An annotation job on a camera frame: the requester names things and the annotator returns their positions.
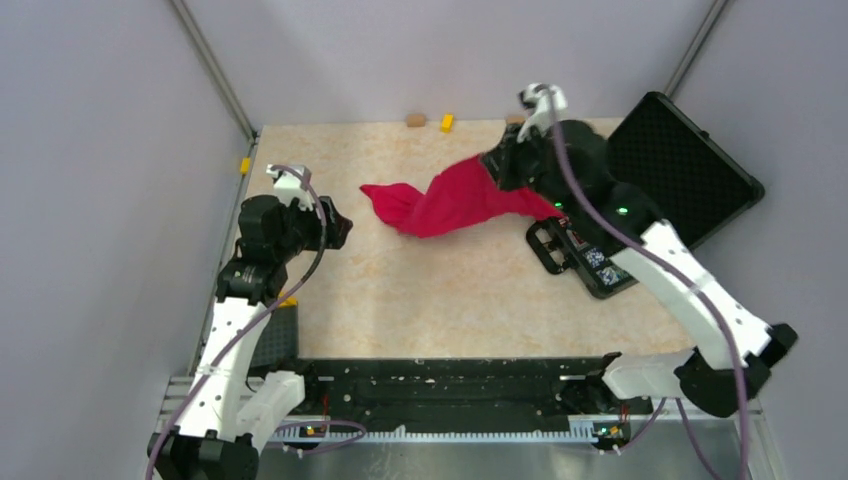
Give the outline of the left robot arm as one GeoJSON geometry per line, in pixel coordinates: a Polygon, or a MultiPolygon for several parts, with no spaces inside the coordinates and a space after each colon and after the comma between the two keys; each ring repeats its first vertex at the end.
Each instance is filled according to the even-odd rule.
{"type": "Polygon", "coordinates": [[[242,394],[271,314],[293,295],[283,289],[287,263],[313,251],[307,272],[314,273],[327,250],[343,247],[353,223],[328,196],[307,206],[264,194],[242,202],[237,224],[190,390],[148,445],[148,479],[253,479],[283,419],[319,404],[318,383],[290,371],[271,374],[248,400],[242,394]]]}

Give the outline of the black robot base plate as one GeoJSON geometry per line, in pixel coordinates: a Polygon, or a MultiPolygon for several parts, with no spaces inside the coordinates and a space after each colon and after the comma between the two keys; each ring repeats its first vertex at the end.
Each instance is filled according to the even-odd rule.
{"type": "Polygon", "coordinates": [[[646,398],[602,388],[599,357],[298,359],[278,369],[305,380],[296,417],[349,420],[370,433],[566,432],[579,416],[649,415],[646,398]]]}

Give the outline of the red t-shirt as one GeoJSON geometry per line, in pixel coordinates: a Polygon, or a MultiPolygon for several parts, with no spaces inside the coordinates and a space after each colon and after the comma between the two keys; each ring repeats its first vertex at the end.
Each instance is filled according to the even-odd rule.
{"type": "Polygon", "coordinates": [[[507,214],[536,221],[564,216],[526,187],[498,189],[479,155],[447,167],[424,192],[408,183],[363,184],[360,191],[384,224],[417,238],[446,235],[507,214]]]}

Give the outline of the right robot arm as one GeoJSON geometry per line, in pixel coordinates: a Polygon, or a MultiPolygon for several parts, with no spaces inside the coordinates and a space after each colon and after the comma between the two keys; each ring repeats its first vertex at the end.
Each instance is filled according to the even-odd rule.
{"type": "Polygon", "coordinates": [[[480,162],[498,189],[528,188],[562,212],[692,340],[673,353],[606,355],[584,381],[594,409],[612,412],[626,400],[657,397],[685,399],[719,418],[740,415],[797,342],[790,325],[769,324],[742,306],[689,252],[656,203],[611,174],[607,140],[589,124],[510,124],[480,162]]]}

